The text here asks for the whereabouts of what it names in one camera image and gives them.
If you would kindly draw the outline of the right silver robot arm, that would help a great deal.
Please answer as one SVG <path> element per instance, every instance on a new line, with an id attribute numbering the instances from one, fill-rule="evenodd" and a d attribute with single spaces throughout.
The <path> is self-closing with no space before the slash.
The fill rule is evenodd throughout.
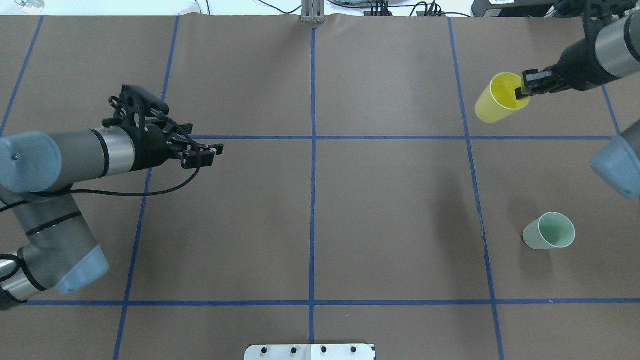
<path id="1" fill-rule="evenodd" d="M 583 39 L 567 47 L 556 63 L 522 73 L 510 91 L 515 100 L 608 85 L 613 109 L 626 110 L 627 128 L 590 160 L 592 170 L 624 198 L 638 200 L 640 18 L 637 0 L 560 0 L 558 16 L 580 17 Z"/>

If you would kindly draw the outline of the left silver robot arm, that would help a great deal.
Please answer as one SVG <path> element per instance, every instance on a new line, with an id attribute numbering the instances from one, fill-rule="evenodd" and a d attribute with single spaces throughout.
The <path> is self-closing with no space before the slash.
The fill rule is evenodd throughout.
<path id="1" fill-rule="evenodd" d="M 48 289 L 73 294 L 108 273 L 103 249 L 74 200 L 76 183 L 151 169 L 170 159 L 184 169 L 209 167 L 224 151 L 222 144 L 190 143 L 190 124 L 161 125 L 31 131 L 1 138 L 1 201 L 29 241 L 1 255 L 3 312 Z"/>

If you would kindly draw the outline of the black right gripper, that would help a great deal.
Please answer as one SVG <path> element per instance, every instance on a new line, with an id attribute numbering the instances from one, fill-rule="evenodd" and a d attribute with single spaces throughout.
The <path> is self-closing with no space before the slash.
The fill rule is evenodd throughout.
<path id="1" fill-rule="evenodd" d="M 542 71 L 523 71 L 515 98 L 520 101 L 549 92 L 589 91 L 603 84 L 604 70 L 595 56 L 594 45 L 584 38 L 565 49 L 556 64 Z"/>

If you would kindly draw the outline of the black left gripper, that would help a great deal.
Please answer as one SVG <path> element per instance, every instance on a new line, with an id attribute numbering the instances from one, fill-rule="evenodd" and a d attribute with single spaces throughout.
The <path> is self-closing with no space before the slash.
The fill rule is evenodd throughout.
<path id="1" fill-rule="evenodd" d="M 185 123 L 179 126 L 165 121 L 147 123 L 144 130 L 133 127 L 131 141 L 134 146 L 134 164 L 131 171 L 141 171 L 162 166 L 169 159 L 181 160 L 181 166 L 187 169 L 210 167 L 217 155 L 224 152 L 224 144 L 206 145 L 189 141 L 179 130 L 192 134 L 194 125 Z"/>

